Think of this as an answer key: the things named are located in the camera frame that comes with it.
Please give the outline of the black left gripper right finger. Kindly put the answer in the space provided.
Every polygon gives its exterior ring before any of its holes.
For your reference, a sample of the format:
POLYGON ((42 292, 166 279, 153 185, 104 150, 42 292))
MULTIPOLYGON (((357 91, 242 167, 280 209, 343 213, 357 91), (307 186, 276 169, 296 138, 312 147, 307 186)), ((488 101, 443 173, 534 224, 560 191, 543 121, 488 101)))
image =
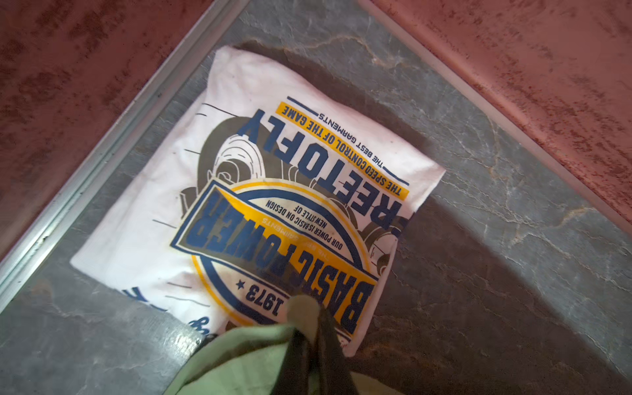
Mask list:
POLYGON ((321 308, 318 316, 317 362, 321 394, 358 395, 347 367, 331 314, 321 308))

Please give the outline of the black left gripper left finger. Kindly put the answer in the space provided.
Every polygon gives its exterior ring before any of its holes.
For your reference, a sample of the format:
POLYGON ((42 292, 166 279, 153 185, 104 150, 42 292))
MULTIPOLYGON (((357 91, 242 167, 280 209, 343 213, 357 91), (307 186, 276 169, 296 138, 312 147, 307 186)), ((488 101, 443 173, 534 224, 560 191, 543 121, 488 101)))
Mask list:
POLYGON ((271 394, 307 394, 310 360, 311 346, 308 338, 299 330, 294 331, 271 394))

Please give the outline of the green grey tank top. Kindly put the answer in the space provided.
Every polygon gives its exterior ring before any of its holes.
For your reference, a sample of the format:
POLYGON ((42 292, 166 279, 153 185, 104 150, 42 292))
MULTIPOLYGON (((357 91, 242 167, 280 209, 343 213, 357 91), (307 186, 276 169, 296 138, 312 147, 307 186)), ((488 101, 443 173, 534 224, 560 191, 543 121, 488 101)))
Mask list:
MULTIPOLYGON (((321 394, 317 362, 318 316, 314 298, 294 296, 284 324, 232 329, 200 348, 166 389, 168 394, 271 394, 294 331, 309 340, 307 394, 321 394)), ((351 372, 359 394, 394 394, 380 381, 351 372)))

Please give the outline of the white tank top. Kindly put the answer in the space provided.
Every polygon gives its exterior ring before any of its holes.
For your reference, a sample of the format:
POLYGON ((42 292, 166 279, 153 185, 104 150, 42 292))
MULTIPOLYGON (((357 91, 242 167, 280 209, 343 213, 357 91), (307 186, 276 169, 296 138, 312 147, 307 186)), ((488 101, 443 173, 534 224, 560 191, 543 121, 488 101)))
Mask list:
POLYGON ((279 324, 293 296, 312 296, 353 356, 443 175, 298 73, 226 46, 71 263, 205 336, 279 324))

